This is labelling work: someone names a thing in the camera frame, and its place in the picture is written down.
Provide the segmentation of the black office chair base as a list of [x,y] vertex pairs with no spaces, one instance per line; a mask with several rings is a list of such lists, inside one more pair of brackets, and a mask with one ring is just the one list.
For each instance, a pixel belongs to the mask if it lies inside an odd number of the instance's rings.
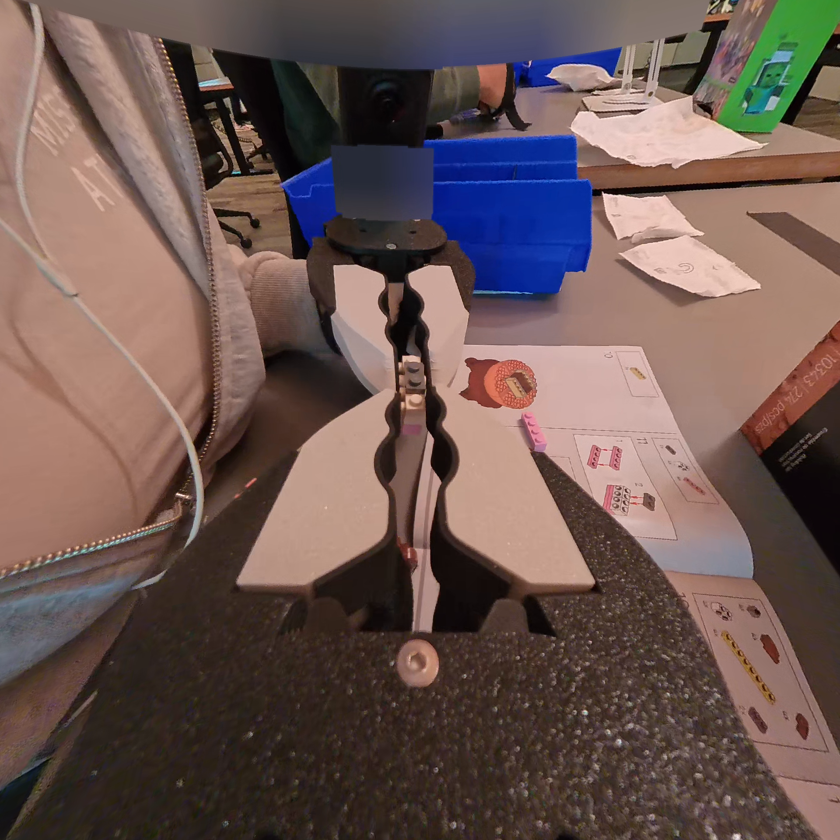
[[[207,116],[190,119],[190,124],[203,171],[205,188],[209,192],[233,174],[233,160]],[[249,250],[253,247],[253,240],[250,235],[242,234],[236,227],[230,226],[224,220],[233,217],[246,218],[252,229],[259,229],[260,221],[257,217],[246,211],[229,208],[211,206],[211,209],[222,230],[235,236],[242,249]]]

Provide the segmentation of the open building instruction booklet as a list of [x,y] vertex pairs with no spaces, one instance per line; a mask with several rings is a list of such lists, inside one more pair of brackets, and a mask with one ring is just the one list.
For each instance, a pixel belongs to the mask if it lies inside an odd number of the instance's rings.
[[452,385],[439,387],[488,409],[529,449],[520,417],[535,415],[542,454],[677,585],[771,769],[790,789],[832,790],[837,802],[838,748],[753,579],[747,534],[690,452],[643,350],[468,346]]

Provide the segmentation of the blue plastic bin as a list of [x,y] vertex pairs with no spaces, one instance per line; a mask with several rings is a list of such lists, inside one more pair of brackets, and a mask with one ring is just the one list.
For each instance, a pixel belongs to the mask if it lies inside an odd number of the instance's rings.
[[[592,186],[578,176],[570,135],[430,140],[432,220],[459,244],[474,291],[552,295],[592,251]],[[332,159],[294,175],[284,190],[305,239],[338,215]]]

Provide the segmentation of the grey desk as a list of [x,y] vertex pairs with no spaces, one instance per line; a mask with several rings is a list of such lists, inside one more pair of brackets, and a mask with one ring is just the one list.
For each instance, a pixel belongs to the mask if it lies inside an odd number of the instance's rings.
[[699,299],[630,267],[595,204],[584,274],[558,296],[479,297],[473,344],[634,344],[680,430],[745,526],[758,582],[795,645],[838,636],[838,573],[740,433],[740,426],[838,320],[838,276],[751,214],[783,212],[838,241],[838,179],[671,193],[704,239],[761,284]]

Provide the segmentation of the person's left forearm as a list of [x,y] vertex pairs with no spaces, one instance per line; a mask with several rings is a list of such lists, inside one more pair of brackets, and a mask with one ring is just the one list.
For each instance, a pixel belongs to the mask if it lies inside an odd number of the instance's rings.
[[316,358],[335,355],[324,337],[303,259],[275,251],[248,256],[236,245],[227,249],[245,289],[265,359],[288,351]]

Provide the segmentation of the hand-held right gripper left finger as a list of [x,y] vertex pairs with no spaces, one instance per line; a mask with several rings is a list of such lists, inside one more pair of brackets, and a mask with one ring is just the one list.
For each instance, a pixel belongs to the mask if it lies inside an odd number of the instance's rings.
[[395,398],[371,396],[300,447],[238,575],[240,590],[305,600],[403,597],[389,487]]

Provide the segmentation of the green building set box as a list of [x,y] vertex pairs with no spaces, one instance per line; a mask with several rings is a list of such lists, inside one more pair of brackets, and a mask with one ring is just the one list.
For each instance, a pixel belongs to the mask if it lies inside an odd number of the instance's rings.
[[838,19],[838,1],[736,2],[694,92],[695,104],[730,130],[771,133]]

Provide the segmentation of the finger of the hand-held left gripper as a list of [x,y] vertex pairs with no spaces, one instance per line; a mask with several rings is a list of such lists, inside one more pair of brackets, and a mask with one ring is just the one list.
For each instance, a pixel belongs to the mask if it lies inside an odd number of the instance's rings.
[[425,266],[410,274],[410,288],[421,301],[432,384],[450,386],[462,361],[469,321],[454,271],[449,266]]
[[395,349],[383,274],[364,267],[334,267],[332,335],[359,382],[372,394],[396,390]]

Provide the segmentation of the dark building set box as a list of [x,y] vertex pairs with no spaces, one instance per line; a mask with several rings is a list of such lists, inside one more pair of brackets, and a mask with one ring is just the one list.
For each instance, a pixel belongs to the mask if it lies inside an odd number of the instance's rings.
[[838,323],[740,430],[838,571]]

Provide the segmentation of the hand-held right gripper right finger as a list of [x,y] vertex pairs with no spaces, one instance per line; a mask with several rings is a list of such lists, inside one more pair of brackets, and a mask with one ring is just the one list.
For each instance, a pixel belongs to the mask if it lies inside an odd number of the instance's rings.
[[589,592],[594,577],[522,436],[434,389],[434,574],[469,598]]

